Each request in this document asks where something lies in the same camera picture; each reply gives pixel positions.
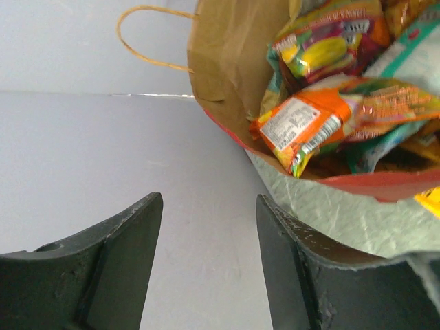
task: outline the candy wrapper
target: candy wrapper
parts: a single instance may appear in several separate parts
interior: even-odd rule
[[[427,120],[401,125],[383,136],[360,142],[346,151],[351,172],[372,173],[377,163],[396,146],[418,132]]]
[[[434,133],[423,136],[416,134],[400,144],[399,147],[440,164],[440,141]]]
[[[431,211],[437,218],[440,218],[440,187],[415,195],[414,198],[424,208]]]
[[[393,38],[402,32],[436,0],[393,0],[384,4],[386,23]]]
[[[318,84],[320,88],[294,94],[250,127],[252,136],[263,138],[295,177],[320,146],[343,141],[359,127],[440,116],[437,97],[397,79],[345,77],[335,87],[330,77]]]
[[[302,86],[336,73],[360,74],[391,43],[378,0],[330,0],[275,38],[275,49]]]

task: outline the paper bag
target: paper bag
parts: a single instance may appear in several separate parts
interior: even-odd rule
[[[268,45],[291,17],[308,12],[319,3],[320,0],[199,0],[195,14],[139,6],[120,17],[117,32],[125,47],[137,57],[156,65],[188,71],[195,98],[206,114],[238,144],[287,174],[264,142],[252,139],[248,119],[259,115],[263,95],[273,74],[266,61]],[[137,10],[157,10],[193,19],[188,40],[188,67],[152,60],[125,43],[120,24]],[[415,173],[331,175],[326,166],[309,166],[302,178],[381,201],[412,197],[440,186],[439,169]]]

